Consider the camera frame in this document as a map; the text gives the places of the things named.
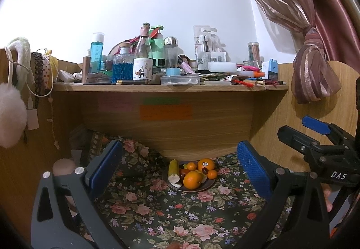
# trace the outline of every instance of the pink sticky note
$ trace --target pink sticky note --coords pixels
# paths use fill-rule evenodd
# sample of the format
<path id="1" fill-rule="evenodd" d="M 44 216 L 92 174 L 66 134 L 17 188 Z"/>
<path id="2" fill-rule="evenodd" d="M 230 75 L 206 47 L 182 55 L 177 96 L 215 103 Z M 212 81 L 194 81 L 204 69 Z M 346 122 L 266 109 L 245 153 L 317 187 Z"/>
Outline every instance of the pink sticky note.
<path id="1" fill-rule="evenodd" d="M 129 95 L 102 93 L 98 97 L 98 110 L 102 113 L 131 112 L 133 103 Z"/>

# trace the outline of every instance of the fruit plate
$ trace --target fruit plate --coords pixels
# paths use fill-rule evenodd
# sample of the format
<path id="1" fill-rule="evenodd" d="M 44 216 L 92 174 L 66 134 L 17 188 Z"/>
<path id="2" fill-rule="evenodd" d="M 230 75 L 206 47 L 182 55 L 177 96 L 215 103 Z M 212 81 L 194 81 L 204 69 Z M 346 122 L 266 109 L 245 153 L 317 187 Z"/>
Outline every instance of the fruit plate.
<path id="1" fill-rule="evenodd" d="M 179 162 L 179 166 L 185 165 L 189 162 L 194 162 L 194 163 L 198 163 L 197 161 L 181 161 Z M 173 186 L 168 178 L 167 178 L 167 173 L 169 171 L 169 165 L 166 166 L 166 169 L 164 169 L 164 171 L 162 172 L 162 179 L 166 182 L 166 184 L 177 191 L 182 191 L 182 192 L 200 192 L 200 191 L 204 191 L 206 189 L 209 189 L 214 183 L 216 179 L 210 180 L 210 179 L 206 179 L 206 181 L 204 183 L 202 183 L 198 188 L 191 190 L 191 189 L 187 189 L 185 186 L 181 186 L 180 188 L 177 188 L 175 186 Z"/>

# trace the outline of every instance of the human hand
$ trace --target human hand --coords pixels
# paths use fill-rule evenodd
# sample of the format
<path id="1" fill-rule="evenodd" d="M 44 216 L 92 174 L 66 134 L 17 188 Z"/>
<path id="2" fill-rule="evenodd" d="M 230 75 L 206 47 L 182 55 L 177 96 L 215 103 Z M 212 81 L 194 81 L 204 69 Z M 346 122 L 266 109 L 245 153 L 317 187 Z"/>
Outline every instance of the human hand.
<path id="1" fill-rule="evenodd" d="M 180 244 L 178 242 L 171 243 L 166 249 L 180 249 Z"/>
<path id="2" fill-rule="evenodd" d="M 323 192 L 324 192 L 324 196 L 325 196 L 326 209 L 329 212 L 333 209 L 333 205 L 328 199 L 328 197 L 331 194 L 331 188 L 330 188 L 329 184 L 325 184 L 325 183 L 321 183 L 321 187 L 323 188 Z"/>

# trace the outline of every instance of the cork stopper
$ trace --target cork stopper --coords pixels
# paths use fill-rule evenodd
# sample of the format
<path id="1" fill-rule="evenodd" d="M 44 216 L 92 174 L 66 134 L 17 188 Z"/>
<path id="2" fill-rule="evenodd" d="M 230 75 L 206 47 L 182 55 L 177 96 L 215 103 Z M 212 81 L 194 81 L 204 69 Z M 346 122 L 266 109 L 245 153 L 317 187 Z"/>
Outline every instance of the cork stopper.
<path id="1" fill-rule="evenodd" d="M 130 43 L 127 43 L 127 42 L 121 42 L 119 47 L 128 47 L 130 48 Z"/>
<path id="2" fill-rule="evenodd" d="M 145 22 L 142 24 L 140 28 L 140 36 L 148 36 L 150 30 L 150 24 L 148 22 Z"/>

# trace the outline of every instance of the yellow cloth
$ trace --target yellow cloth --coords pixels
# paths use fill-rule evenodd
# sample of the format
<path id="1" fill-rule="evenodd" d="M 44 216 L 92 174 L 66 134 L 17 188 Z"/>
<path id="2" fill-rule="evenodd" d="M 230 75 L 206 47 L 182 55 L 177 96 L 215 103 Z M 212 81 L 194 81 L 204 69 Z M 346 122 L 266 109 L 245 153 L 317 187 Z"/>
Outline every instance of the yellow cloth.
<path id="1" fill-rule="evenodd" d="M 58 79 L 58 69 L 59 69 L 59 62 L 58 59 L 55 56 L 51 55 L 52 51 L 51 50 L 47 50 L 45 55 L 47 56 L 47 59 L 49 59 L 50 61 L 50 66 L 51 66 L 51 71 L 53 73 L 53 82 L 56 83 L 57 79 Z"/>

